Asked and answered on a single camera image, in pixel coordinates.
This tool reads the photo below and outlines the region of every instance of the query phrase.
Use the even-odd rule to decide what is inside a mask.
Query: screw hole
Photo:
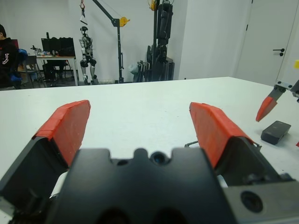
[[[263,202],[261,200],[261,198],[250,191],[244,191],[241,194],[241,200],[242,203],[244,204],[244,206],[254,212],[254,213],[259,213],[263,210]]]
[[[153,153],[150,157],[150,160],[157,165],[165,165],[169,161],[167,156],[161,152]]]
[[[123,165],[126,165],[126,164],[128,164],[127,160],[121,160],[121,161],[118,161],[117,166],[123,166]]]

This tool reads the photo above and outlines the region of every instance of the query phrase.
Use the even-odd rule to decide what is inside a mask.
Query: robot leg
[[[93,58],[90,60],[90,74],[92,75],[92,79],[93,79],[93,85],[98,85],[99,81],[97,79],[97,76],[94,74],[95,72],[95,64],[97,63],[97,61]]]
[[[84,84],[85,84],[85,85],[90,85],[90,84],[88,83],[88,77],[87,77],[87,75],[86,75],[86,68],[88,67],[88,63],[87,63],[87,61],[82,60],[82,61],[80,62],[80,65],[81,65],[81,70],[82,70],[82,74],[83,74]]]

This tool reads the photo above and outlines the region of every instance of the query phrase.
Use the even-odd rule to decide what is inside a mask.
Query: humanoid robot
[[[86,75],[86,68],[88,68],[88,64],[90,63],[90,74],[92,76],[92,85],[98,85],[99,81],[97,79],[97,76],[94,74],[95,72],[95,64],[97,61],[93,57],[93,39],[88,36],[88,28],[82,27],[81,29],[82,38],[79,39],[81,44],[81,50],[83,54],[83,60],[80,61],[83,78],[84,78],[84,84],[90,85],[90,82],[88,82],[88,76]]]

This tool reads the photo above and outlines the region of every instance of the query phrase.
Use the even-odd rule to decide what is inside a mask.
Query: table surface
[[[271,86],[221,77],[138,84],[76,86],[0,92],[0,178],[38,128],[61,105],[88,99],[91,113],[81,148],[104,147],[113,158],[132,158],[138,147],[162,151],[197,140],[190,102],[221,108],[249,137],[278,173],[299,180],[299,104],[286,92],[261,122],[257,111]],[[276,146],[261,141],[262,130],[280,120],[292,127]],[[0,213],[0,223],[8,217]]]

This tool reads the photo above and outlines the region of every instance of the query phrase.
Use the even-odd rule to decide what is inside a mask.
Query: metal pole
[[[122,52],[121,52],[121,29],[120,29],[120,20],[117,19],[117,42],[118,42],[118,69],[119,69],[119,82],[123,83],[122,77]]]
[[[157,8],[154,11],[153,62],[152,62],[152,68],[151,68],[152,77],[154,76],[153,72],[155,70],[155,63],[156,63],[156,49],[157,49],[157,9],[158,9],[159,5],[157,5],[156,7]]]

